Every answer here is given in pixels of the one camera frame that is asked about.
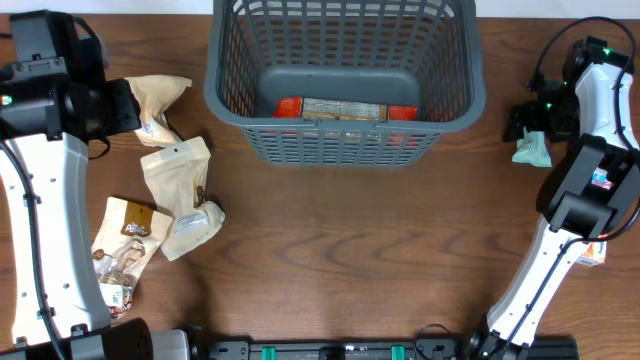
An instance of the wooden table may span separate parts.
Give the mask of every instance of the wooden table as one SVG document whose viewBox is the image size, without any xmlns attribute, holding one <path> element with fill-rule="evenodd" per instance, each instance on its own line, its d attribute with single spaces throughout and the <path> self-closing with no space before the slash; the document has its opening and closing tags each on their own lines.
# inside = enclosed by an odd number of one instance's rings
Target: wooden table
<svg viewBox="0 0 640 360">
<path fill-rule="evenodd" d="M 275 167 L 241 131 L 211 114 L 202 95 L 208 16 L 86 16 L 107 44 L 108 77 L 170 74 L 193 79 L 168 110 L 185 138 L 212 149 L 207 192 L 227 219 L 205 245 L 174 262 L 158 252 L 135 290 L 128 318 L 153 329 L 197 324 L 268 339 L 410 337 L 422 325 L 474 327 L 505 291 L 533 237 L 535 199 L 547 169 L 511 163 L 502 143 L 507 114 L 532 98 L 524 88 L 547 41 L 568 21 L 480 19 L 488 103 L 470 129 L 443 137 L 405 169 Z M 640 34 L 640 22 L 627 22 Z M 559 74 L 571 31 L 544 69 Z M 7 17 L 0 31 L 8 29 Z M 592 34 L 628 51 L 609 26 Z M 2 42 L 2 63 L 15 59 Z M 637 85 L 632 94 L 640 129 Z M 87 207 L 92 239 L 108 196 L 153 204 L 140 157 L 157 151 L 129 133 L 91 161 Z M 552 146 L 558 161 L 564 145 Z M 15 272 L 0 195 L 0 348 L 11 346 Z M 640 356 L 640 226 L 609 247 L 607 263 L 575 266 L 539 334 L 572 335 L 583 359 Z"/>
</svg>

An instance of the gray storage bin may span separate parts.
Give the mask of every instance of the gray storage bin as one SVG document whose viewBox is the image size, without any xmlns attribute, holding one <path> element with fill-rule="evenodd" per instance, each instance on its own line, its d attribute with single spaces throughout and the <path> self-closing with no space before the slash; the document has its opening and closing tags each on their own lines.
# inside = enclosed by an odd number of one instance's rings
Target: gray storage bin
<svg viewBox="0 0 640 360">
<path fill-rule="evenodd" d="M 418 116 L 272 118 L 292 96 L 417 106 Z M 484 110 L 475 3 L 216 0 L 205 98 L 276 164 L 410 164 Z"/>
</svg>

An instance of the white wall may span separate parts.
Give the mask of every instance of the white wall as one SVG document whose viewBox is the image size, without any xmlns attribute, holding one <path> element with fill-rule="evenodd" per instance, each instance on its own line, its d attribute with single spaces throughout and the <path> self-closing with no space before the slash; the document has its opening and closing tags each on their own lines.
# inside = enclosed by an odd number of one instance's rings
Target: white wall
<svg viewBox="0 0 640 360">
<path fill-rule="evenodd" d="M 640 19 L 640 0 L 476 0 L 480 17 Z M 211 14 L 212 0 L 0 0 L 0 12 Z"/>
</svg>

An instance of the packaged item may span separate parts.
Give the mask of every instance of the packaged item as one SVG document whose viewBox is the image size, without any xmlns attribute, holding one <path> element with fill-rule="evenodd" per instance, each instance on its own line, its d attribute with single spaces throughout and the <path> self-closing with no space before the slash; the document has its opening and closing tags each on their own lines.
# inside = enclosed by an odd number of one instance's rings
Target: packaged item
<svg viewBox="0 0 640 360">
<path fill-rule="evenodd" d="M 523 129 L 523 132 L 524 137 L 517 141 L 518 150 L 513 154 L 511 161 L 537 167 L 551 167 L 551 156 L 544 143 L 544 132 L 528 132 L 527 129 Z"/>
<path fill-rule="evenodd" d="M 387 106 L 339 100 L 291 97 L 278 102 L 273 117 L 326 120 L 409 120 L 416 118 L 415 106 Z"/>
<path fill-rule="evenodd" d="M 91 246 L 102 297 L 112 319 L 129 311 L 142 270 L 165 240 L 171 217 L 110 197 L 102 226 Z"/>
<path fill-rule="evenodd" d="M 126 78 L 131 92 L 140 104 L 142 127 L 135 131 L 140 142 L 146 146 L 171 146 L 180 138 L 169 130 L 164 112 L 182 95 L 191 80 L 178 76 L 148 75 Z"/>
<path fill-rule="evenodd" d="M 578 260 L 577 264 L 584 266 L 596 266 L 604 264 L 604 259 L 607 256 L 607 243 L 591 243 L 589 248 L 585 251 Z"/>
<path fill-rule="evenodd" d="M 144 180 L 158 210 L 174 218 L 162 251 L 170 261 L 195 249 L 222 227 L 224 213 L 205 201 L 209 150 L 197 137 L 141 159 Z"/>
</svg>

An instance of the brown table surface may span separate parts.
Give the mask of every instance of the brown table surface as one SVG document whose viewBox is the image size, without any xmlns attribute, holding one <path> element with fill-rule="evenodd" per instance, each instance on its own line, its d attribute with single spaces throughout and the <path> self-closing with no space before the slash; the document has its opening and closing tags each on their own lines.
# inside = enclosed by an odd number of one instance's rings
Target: brown table surface
<svg viewBox="0 0 640 360">
<path fill-rule="evenodd" d="M 210 145 L 207 192 L 227 214 L 222 230 L 188 255 L 169 262 L 156 253 L 129 319 L 142 317 L 157 330 L 196 324 L 256 340 L 398 338 L 432 322 L 454 332 L 472 328 L 505 291 L 534 235 L 535 199 L 549 170 L 513 164 L 515 144 L 503 143 L 502 132 L 511 106 L 532 99 L 524 84 L 568 21 L 480 19 L 484 116 L 444 136 L 416 164 L 387 170 L 283 168 L 260 160 L 241 131 L 205 104 L 211 17 L 85 19 L 107 44 L 109 78 L 193 79 L 167 116 L 184 138 L 202 136 Z M 626 23 L 640 34 L 640 22 Z M 559 74 L 569 44 L 587 28 L 565 36 L 544 69 Z M 591 29 L 629 51 L 614 28 Z M 2 16 L 0 31 L 7 30 Z M 14 59 L 11 42 L 2 42 L 2 63 Z M 635 89 L 631 108 L 640 129 Z M 132 133 L 112 143 L 109 155 L 89 164 L 92 239 L 108 196 L 153 204 L 139 160 L 158 148 L 142 146 Z M 557 162 L 565 145 L 551 149 Z M 0 214 L 0 348 L 7 348 L 16 294 L 4 192 Z M 583 359 L 640 356 L 639 235 L 637 226 L 612 243 L 604 266 L 575 266 L 538 334 L 574 336 Z"/>
</svg>

